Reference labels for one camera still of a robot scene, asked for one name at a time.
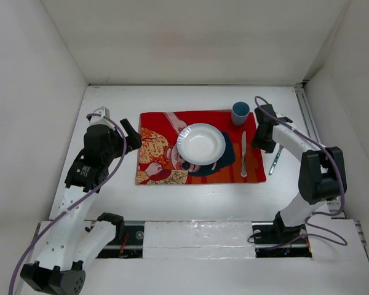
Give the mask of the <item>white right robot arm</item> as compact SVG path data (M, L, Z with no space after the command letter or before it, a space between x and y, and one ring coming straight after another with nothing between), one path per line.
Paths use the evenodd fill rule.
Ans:
M317 209L322 202L344 197L347 191L343 151L326 147L295 128L288 117L277 117L271 104L255 109L258 127L252 141L254 148L271 153L277 144L283 146L300 163L298 194L274 220L270 233L279 242L286 242L313 215L326 215Z

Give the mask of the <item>blue cup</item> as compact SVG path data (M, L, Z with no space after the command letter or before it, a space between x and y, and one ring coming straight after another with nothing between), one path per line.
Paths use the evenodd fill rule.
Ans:
M231 109L231 120L235 126L241 126L247 120L250 114L250 107L243 101L238 101L233 104Z

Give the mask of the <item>red patterned cloth placemat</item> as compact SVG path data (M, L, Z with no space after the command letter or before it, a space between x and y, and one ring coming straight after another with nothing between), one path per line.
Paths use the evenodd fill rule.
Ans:
M228 110L144 112L135 182L263 183L263 157L252 147L255 133L253 113L236 126Z

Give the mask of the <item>silver fork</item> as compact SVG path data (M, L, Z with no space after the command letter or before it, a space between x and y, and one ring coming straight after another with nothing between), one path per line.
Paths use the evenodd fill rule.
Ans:
M268 173L269 175L272 175L274 170L276 169L276 165L277 165L277 163L280 159L280 155L281 155L283 149L284 149L284 147L280 145L279 148L278 148L278 151L276 153L276 156L274 157L273 163L272 163L272 165L269 169L269 173Z

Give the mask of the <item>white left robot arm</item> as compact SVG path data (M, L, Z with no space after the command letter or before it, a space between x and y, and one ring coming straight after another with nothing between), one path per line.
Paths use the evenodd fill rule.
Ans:
M58 215L37 236L47 234L46 243L36 260L24 264L20 272L21 279L40 293L79 294L86 268L107 244L125 237L124 218L113 213L102 213L84 238L81 234L98 193L119 169L110 165L141 148L141 136L127 119L117 124L97 113L87 119L84 146L67 172Z

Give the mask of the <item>white blue-rimmed plate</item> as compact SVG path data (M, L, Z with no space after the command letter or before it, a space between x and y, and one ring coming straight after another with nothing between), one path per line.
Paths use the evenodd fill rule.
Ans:
M188 125L178 135L176 143L182 158L194 165L210 165L219 160L226 148L223 134L210 124Z

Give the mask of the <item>silver table knife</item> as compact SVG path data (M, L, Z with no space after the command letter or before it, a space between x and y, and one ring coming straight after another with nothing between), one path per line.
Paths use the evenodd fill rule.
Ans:
M247 167L246 167L246 154L247 154L247 132L243 131L242 139L241 139L241 148L242 148L242 166L240 175L243 178L247 177Z

